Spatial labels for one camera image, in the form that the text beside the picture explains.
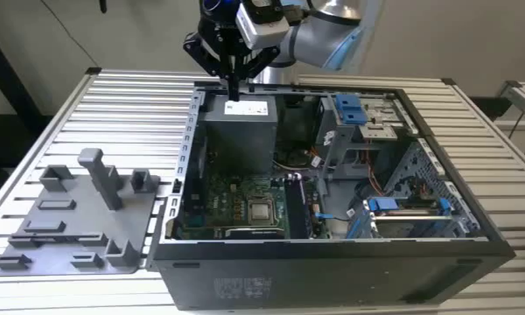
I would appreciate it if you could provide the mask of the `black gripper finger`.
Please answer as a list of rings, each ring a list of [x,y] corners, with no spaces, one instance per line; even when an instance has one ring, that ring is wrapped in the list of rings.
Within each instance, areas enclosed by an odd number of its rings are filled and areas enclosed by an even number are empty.
[[[248,60],[252,50],[236,53],[234,62],[234,100],[239,100],[239,85],[247,79],[254,79],[280,54],[279,47],[263,48],[259,54]]]
[[[235,74],[231,64],[231,51],[222,31],[188,33],[183,48],[206,72],[227,81],[228,97],[230,100],[235,100]]]

